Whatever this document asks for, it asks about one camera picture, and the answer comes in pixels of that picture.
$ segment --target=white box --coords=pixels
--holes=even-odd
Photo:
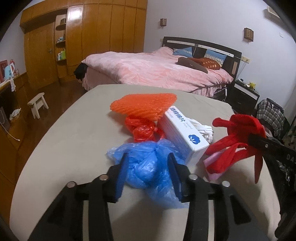
[[[158,121],[168,140],[180,150],[185,164],[196,165],[209,146],[206,139],[181,113],[176,106],[171,106]]]

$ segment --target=orange polka dot pillow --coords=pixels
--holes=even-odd
[[[207,69],[213,69],[213,70],[221,69],[221,65],[217,61],[212,60],[210,58],[189,58],[189,59],[200,64],[201,66],[204,66]]]

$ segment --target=red cloth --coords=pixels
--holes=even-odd
[[[222,173],[234,163],[255,155],[255,183],[258,182],[260,172],[263,166],[263,158],[260,150],[248,145],[248,137],[250,134],[256,134],[266,138],[264,127],[259,120],[249,115],[233,115],[230,120],[222,120],[216,118],[213,121],[215,127],[226,127],[228,136],[222,138],[218,142],[210,145],[206,150],[206,155],[212,155],[229,147],[216,162],[207,167],[209,173]],[[235,152],[237,148],[246,148]]]

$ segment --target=metal bolt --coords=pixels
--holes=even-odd
[[[109,179],[109,177],[106,174],[103,174],[103,175],[99,176],[99,179],[101,181],[107,181]]]
[[[224,187],[226,187],[226,188],[229,188],[229,187],[230,187],[230,182],[228,182],[228,181],[223,181],[223,182],[222,182],[222,185],[223,185]]]
[[[77,185],[76,182],[68,182],[68,183],[67,183],[67,188],[73,188],[73,187],[75,187],[76,185]]]
[[[198,176],[195,175],[195,174],[190,174],[189,175],[189,179],[191,179],[191,180],[197,180],[198,179]]]

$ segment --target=wall outlet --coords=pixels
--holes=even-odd
[[[251,60],[249,58],[245,57],[245,56],[242,56],[241,61],[246,62],[246,63],[249,64]]]

